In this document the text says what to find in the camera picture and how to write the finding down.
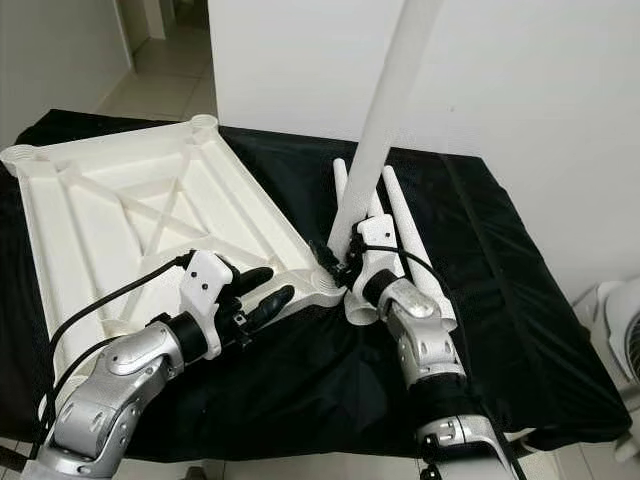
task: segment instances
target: black tablecloth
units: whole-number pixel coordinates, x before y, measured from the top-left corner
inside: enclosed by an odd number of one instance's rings
[[[51,111],[18,143],[163,123]],[[331,161],[351,158],[355,144],[220,132],[300,235],[326,241],[336,211]],[[531,444],[543,449],[622,434],[629,417],[612,382],[482,160],[392,149],[388,163],[454,291],[475,377],[504,429],[536,428]],[[4,171],[0,261],[0,435],[30,440],[47,337],[19,189]],[[128,454],[159,461],[413,455],[407,405],[385,326],[354,327],[341,307],[312,307],[262,332],[248,352],[199,362],[170,382],[142,416]]]

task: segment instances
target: black cloth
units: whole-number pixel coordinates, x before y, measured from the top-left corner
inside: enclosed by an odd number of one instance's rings
[[[51,111],[18,142],[45,145],[159,124]],[[355,144],[220,132],[300,235],[326,241],[336,211],[331,161],[352,158]],[[504,429],[536,428],[531,443],[543,449],[626,431],[618,393],[482,160],[392,149],[387,163],[433,266],[453,289],[474,377]],[[1,175],[0,435],[29,440],[46,381],[46,331],[19,190]],[[462,350],[457,334],[454,341]],[[261,332],[244,354],[229,351],[187,369],[144,412],[128,455],[241,460],[327,451],[415,454],[386,327],[354,327],[340,306],[305,309]]]

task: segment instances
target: white tray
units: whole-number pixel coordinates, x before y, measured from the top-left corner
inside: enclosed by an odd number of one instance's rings
[[[217,131],[191,121],[46,147],[17,145],[0,159],[18,177],[49,335],[72,314],[191,248],[223,255],[241,271],[274,278],[243,298],[250,311],[285,284],[281,316],[336,305],[310,249]],[[161,312],[178,313],[183,270],[161,277],[81,320],[62,338],[56,375],[86,348],[130,333]]]

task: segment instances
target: white fan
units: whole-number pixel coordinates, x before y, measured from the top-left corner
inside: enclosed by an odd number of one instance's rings
[[[633,420],[615,448],[622,462],[640,452],[640,278],[602,283],[580,298],[574,311],[590,330],[591,343]]]

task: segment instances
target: fan grille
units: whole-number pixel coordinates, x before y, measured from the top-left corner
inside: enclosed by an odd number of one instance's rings
[[[633,376],[640,382],[640,316],[631,322],[627,337],[627,355]]]

